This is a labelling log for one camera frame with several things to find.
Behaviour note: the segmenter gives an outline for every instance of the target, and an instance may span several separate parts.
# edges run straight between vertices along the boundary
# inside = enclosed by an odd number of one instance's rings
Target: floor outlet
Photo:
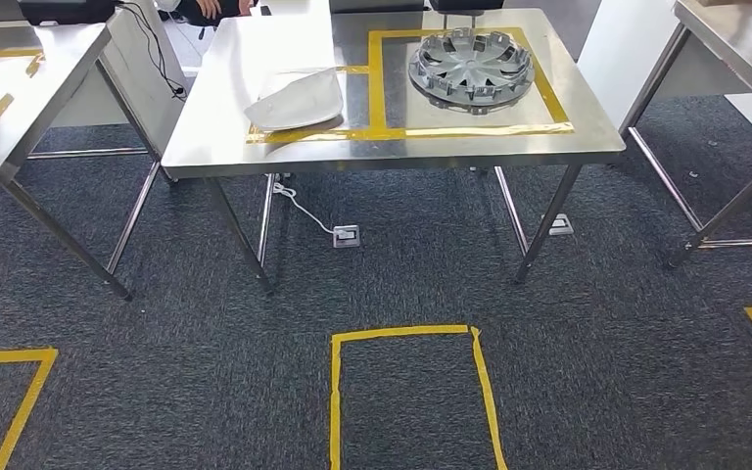
[[[354,248],[361,246],[361,232],[358,225],[333,227],[333,248]]]
[[[560,213],[552,222],[552,228],[549,229],[549,235],[572,235],[575,230],[572,229],[572,222],[565,213]]]

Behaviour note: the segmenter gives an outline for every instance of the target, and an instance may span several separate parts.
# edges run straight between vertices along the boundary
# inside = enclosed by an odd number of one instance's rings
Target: black cable
[[[145,19],[145,12],[143,11],[142,7],[137,5],[136,3],[132,2],[122,2],[117,1],[117,5],[127,11],[131,14],[131,16],[134,17],[134,20],[137,23],[137,27],[140,29],[140,31],[143,33],[146,39],[146,49],[148,50],[148,58],[151,61],[151,64],[154,66],[155,69],[157,69],[157,72],[160,74],[160,77],[165,81],[165,84],[168,86],[168,89],[171,90],[172,98],[176,98],[183,103],[186,102],[186,98],[183,95],[188,96],[188,93],[185,91],[185,86],[181,85],[180,83],[177,83],[176,81],[172,80],[168,77],[168,72],[165,69],[165,56],[163,55],[163,48],[160,45],[160,39],[157,37],[157,34],[154,32],[154,30],[151,28],[151,25],[146,21]],[[131,9],[131,7],[136,7],[139,12],[135,12]],[[151,38],[154,38],[154,42],[157,44],[157,56],[159,62],[155,62],[154,56],[151,53]]]

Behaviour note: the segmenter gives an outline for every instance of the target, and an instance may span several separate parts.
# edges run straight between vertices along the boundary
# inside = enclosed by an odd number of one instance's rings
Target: power cord
[[[188,94],[186,93],[185,87],[168,77],[168,72],[165,70],[165,56],[163,55],[163,48],[160,46],[160,40],[158,39],[157,34],[151,28],[151,25],[146,21],[145,12],[143,11],[142,7],[140,7],[139,5],[133,2],[116,1],[116,4],[121,9],[130,13],[136,20],[137,27],[139,27],[140,31],[143,33],[146,39],[146,49],[148,50],[148,58],[151,60],[151,64],[154,66],[155,69],[157,69],[157,72],[160,74],[160,77],[168,86],[168,89],[171,90],[171,97],[176,98],[182,101],[183,103],[185,103],[186,96],[188,96]],[[136,7],[136,9],[139,10],[139,12],[135,12],[133,9],[131,9],[131,7]],[[154,42],[157,44],[157,56],[159,58],[159,62],[154,61],[154,55],[152,55],[151,53],[151,38],[152,37],[154,38]]]
[[[296,193],[295,189],[288,188],[288,187],[284,186],[281,183],[275,183],[274,185],[272,185],[272,193],[273,194],[280,194],[281,196],[286,196],[286,197],[290,198],[290,201],[293,202],[293,205],[295,205],[295,207],[297,207],[298,209],[300,209],[303,213],[309,215],[309,218],[315,220],[315,223],[317,223],[321,227],[321,230],[324,230],[325,232],[329,233],[330,235],[342,235],[342,234],[345,233],[344,230],[333,231],[333,230],[330,230],[329,228],[325,227],[324,224],[321,223],[321,220],[318,219],[318,217],[316,217],[315,215],[313,215],[310,211],[304,209],[304,207],[302,205],[298,204],[298,201],[296,201],[296,195],[298,193]]]

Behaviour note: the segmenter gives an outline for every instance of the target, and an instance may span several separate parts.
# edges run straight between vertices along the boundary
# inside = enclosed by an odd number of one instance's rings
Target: stainless steel table
[[[671,267],[684,262],[696,249],[752,247],[752,239],[710,240],[723,223],[742,211],[752,199],[752,180],[707,223],[702,222],[635,128],[691,34],[752,89],[752,4],[705,7],[695,0],[678,0],[675,12],[681,24],[644,84],[625,126],[620,129],[624,137],[630,136],[638,144],[695,231],[670,257],[668,265]]]
[[[474,116],[429,103],[407,78],[420,39],[445,28],[499,30],[531,49],[537,78],[514,106]],[[306,130],[259,132],[243,110],[282,75],[336,68],[343,116]],[[247,263],[263,271],[275,173],[411,167],[494,166],[524,255],[523,281],[582,165],[619,160],[624,142],[540,10],[499,10],[479,17],[436,12],[231,19],[221,23],[163,163],[174,178],[202,177],[236,235]],[[529,243],[502,165],[567,166]],[[267,173],[258,251],[218,178]]]
[[[114,271],[161,166],[158,153],[144,137],[141,125],[100,60],[110,37],[104,24],[0,27],[0,187],[106,281],[116,294],[130,300],[130,293],[114,277]],[[107,267],[91,256],[15,179],[56,114],[93,67],[102,73],[153,159]],[[90,153],[66,154],[66,157],[92,156]]]

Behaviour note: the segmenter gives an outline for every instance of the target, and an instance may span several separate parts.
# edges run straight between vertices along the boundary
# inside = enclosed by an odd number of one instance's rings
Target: person's hand
[[[241,12],[242,17],[247,17],[249,8],[253,6],[253,0],[238,0],[238,10]]]
[[[197,4],[200,6],[200,12],[209,20],[214,20],[220,15],[220,2],[217,0],[197,0]]]

